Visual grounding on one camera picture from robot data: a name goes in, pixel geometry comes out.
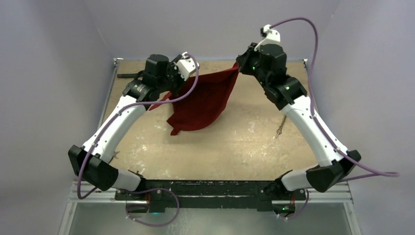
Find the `dark red cloth napkin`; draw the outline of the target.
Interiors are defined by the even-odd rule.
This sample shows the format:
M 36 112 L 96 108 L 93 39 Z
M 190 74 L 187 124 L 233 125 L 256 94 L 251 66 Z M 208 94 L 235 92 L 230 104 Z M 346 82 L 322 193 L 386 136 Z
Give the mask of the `dark red cloth napkin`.
M 189 96 L 174 102 L 173 114 L 167 119 L 170 135 L 202 130 L 213 124 L 225 110 L 239 74 L 236 63 L 229 69 L 199 76 Z

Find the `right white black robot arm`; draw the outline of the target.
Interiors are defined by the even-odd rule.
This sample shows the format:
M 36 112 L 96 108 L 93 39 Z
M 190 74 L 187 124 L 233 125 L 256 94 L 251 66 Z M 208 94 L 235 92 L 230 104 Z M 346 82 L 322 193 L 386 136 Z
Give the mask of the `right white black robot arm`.
M 326 192 L 341 182 L 361 160 L 357 150 L 348 150 L 333 133 L 322 131 L 323 121 L 301 82 L 287 74 L 287 56 L 278 44 L 251 43 L 236 59 L 239 72 L 256 78 L 265 96 L 297 127 L 310 146 L 317 165 L 303 170 L 290 170 L 270 185 L 280 199 L 287 199 L 297 189 L 313 188 Z

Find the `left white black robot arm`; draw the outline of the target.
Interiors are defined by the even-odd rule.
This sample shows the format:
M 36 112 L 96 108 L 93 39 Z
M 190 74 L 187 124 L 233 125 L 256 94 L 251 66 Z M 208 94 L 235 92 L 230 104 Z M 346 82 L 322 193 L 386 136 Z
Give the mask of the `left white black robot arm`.
M 140 200 L 146 194 L 142 176 L 129 170 L 120 170 L 110 165 L 117 146 L 132 125 L 152 105 L 161 105 L 162 93 L 177 93 L 199 74 L 199 63 L 184 52 L 173 60 L 161 54 L 152 54 L 145 61 L 143 70 L 131 74 L 119 74 L 118 78 L 130 78 L 114 110 L 98 130 L 81 146 L 73 145 L 68 156 L 77 180 L 77 191 L 81 181 L 106 191 L 119 188 L 127 191 L 133 200 Z

